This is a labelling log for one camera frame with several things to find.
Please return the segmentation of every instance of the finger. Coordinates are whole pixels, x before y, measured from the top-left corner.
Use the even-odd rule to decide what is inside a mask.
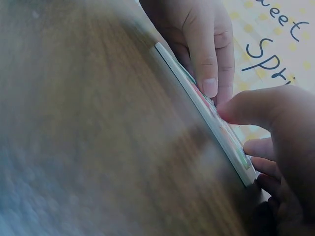
[[[223,48],[216,49],[218,60],[218,94],[217,104],[227,102],[233,95],[234,81],[234,47],[232,33],[224,33],[222,41],[227,41]]]
[[[252,157],[251,161],[257,171],[281,181],[282,175],[276,162],[260,157]]]
[[[214,19],[203,6],[191,11],[184,22],[186,39],[199,89],[207,97],[218,93],[218,63],[214,42]]]
[[[276,219],[278,216],[278,211],[279,211],[279,206],[280,206],[279,202],[277,202],[275,198],[270,197],[268,199],[268,205],[272,211],[274,218]]]
[[[217,107],[222,119],[232,124],[253,124],[270,130],[275,119],[282,119],[289,111],[284,99],[290,96],[290,86],[241,92],[225,104]]]
[[[281,201],[280,186],[281,183],[274,178],[271,178],[265,174],[260,174],[257,181],[262,189],[274,197],[278,202]]]
[[[180,64],[189,72],[191,76],[194,77],[193,67],[189,56],[189,51],[186,46],[180,43],[171,43],[169,42],[169,46],[174,52],[177,60]]]
[[[275,161],[275,153],[271,138],[253,139],[244,144],[244,152],[250,156],[258,156]]]

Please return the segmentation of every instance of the wooden table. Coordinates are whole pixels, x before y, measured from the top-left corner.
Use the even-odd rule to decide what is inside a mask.
[[[0,235],[246,235],[245,189],[130,0],[0,0]]]

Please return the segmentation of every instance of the black lettering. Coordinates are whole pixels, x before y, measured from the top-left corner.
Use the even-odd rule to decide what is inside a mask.
[[[273,74],[272,76],[271,76],[271,78],[275,78],[275,77],[278,77],[278,76],[280,76],[281,78],[283,78],[284,80],[286,80],[286,77],[285,76],[283,76],[283,72],[286,70],[286,68],[284,68],[282,71],[280,71],[279,73],[275,73],[275,74]]]
[[[260,41],[260,43],[259,43],[259,48],[260,48],[260,55],[259,55],[259,56],[253,56],[253,55],[249,52],[249,47],[250,47],[250,45],[248,44],[248,45],[246,46],[246,52],[247,52],[247,54],[248,54],[251,58],[261,58],[262,55],[264,54],[264,52],[263,52],[263,50],[262,50],[262,43],[263,43],[264,41],[273,42],[273,40],[271,40],[271,39],[269,39],[269,38],[263,38],[263,39]]]
[[[300,40],[298,40],[298,39],[294,36],[293,30],[295,29],[295,27],[297,27],[297,28],[300,30],[301,28],[299,27],[299,25],[301,25],[301,24],[309,24],[309,23],[308,23],[308,22],[295,23],[295,22],[293,21],[293,24],[294,24],[294,25],[292,26],[291,31],[290,31],[291,36],[292,36],[296,41],[300,42]]]
[[[275,58],[277,60],[277,65],[275,65],[273,67],[266,67],[266,66],[264,66],[264,64],[266,64],[267,62],[271,61],[273,58]],[[273,69],[277,69],[279,65],[280,65],[279,57],[277,57],[276,55],[273,55],[272,57],[269,57],[267,60],[264,60],[263,62],[261,62],[259,64],[256,64],[256,65],[253,65],[253,66],[250,66],[248,68],[245,68],[242,71],[250,70],[250,69],[253,69],[253,68],[258,67],[258,66],[263,68],[263,69],[265,69],[265,70],[273,70]]]
[[[273,8],[270,9],[269,13],[270,13],[270,15],[271,15],[273,18],[275,18],[275,16],[273,15],[273,13],[277,15],[277,14],[280,13],[280,10],[277,9],[277,8],[275,8],[275,7],[273,7]]]
[[[287,18],[285,15],[279,16],[280,25],[284,26],[283,23],[286,23],[288,21],[289,21],[289,18]]]
[[[263,5],[263,6],[269,6],[270,5],[269,3],[268,4],[264,4],[264,0],[256,0],[256,1],[261,2],[261,5]]]

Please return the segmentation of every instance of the knuckle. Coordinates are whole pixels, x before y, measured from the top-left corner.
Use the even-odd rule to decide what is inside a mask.
[[[207,56],[201,61],[202,65],[216,66],[217,58],[214,56]]]
[[[222,71],[222,72],[228,72],[228,71],[235,71],[235,66],[220,66],[219,67],[219,71]]]
[[[233,41],[233,33],[231,30],[214,35],[215,46],[217,49],[224,48]]]

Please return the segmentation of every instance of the fingernail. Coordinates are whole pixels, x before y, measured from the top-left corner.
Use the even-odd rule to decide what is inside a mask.
[[[215,97],[218,93],[218,83],[214,78],[206,79],[202,83],[202,89],[207,97]]]

